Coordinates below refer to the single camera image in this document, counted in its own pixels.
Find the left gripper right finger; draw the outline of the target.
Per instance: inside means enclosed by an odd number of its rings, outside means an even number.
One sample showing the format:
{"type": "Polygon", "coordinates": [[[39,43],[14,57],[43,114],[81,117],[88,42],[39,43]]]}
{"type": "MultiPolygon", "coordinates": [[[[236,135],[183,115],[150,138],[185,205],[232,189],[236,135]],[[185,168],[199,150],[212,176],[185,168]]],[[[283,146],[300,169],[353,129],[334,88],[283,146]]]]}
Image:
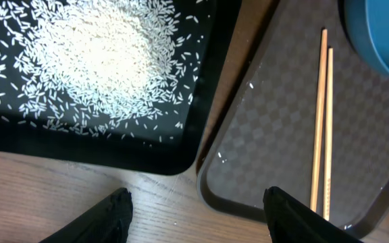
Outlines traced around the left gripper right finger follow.
{"type": "Polygon", "coordinates": [[[265,191],[263,204],[273,243],[361,243],[279,187],[265,191]]]}

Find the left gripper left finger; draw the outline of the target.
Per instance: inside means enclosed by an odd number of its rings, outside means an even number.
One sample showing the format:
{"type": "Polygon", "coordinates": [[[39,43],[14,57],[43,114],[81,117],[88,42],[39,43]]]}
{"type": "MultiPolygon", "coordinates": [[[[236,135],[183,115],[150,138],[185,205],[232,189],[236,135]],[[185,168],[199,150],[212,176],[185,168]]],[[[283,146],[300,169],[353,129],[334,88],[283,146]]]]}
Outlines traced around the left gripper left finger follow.
{"type": "Polygon", "coordinates": [[[126,243],[132,217],[131,193],[118,188],[41,243],[126,243]]]}

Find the pile of white rice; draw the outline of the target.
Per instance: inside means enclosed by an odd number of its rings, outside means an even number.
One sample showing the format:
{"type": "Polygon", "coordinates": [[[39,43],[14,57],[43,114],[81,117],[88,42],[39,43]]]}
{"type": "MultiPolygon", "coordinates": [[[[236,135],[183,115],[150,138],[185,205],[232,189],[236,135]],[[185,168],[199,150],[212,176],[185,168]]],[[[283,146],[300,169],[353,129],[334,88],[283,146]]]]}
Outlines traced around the pile of white rice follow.
{"type": "Polygon", "coordinates": [[[182,138],[215,1],[0,1],[0,126],[182,138]]]}

